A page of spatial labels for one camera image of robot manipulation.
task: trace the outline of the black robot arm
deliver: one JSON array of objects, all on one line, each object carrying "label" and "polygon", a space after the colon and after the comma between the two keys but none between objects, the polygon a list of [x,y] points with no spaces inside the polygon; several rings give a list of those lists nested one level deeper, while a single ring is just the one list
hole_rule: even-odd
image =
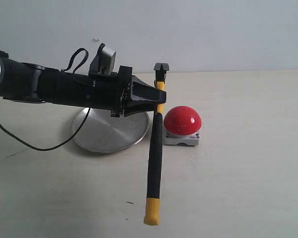
[{"label": "black robot arm", "polygon": [[105,109],[113,117],[154,111],[157,104],[166,102],[166,92],[132,75],[131,67],[120,66],[117,73],[112,72],[115,55],[101,44],[88,75],[83,75],[17,62],[0,51],[0,97]]}]

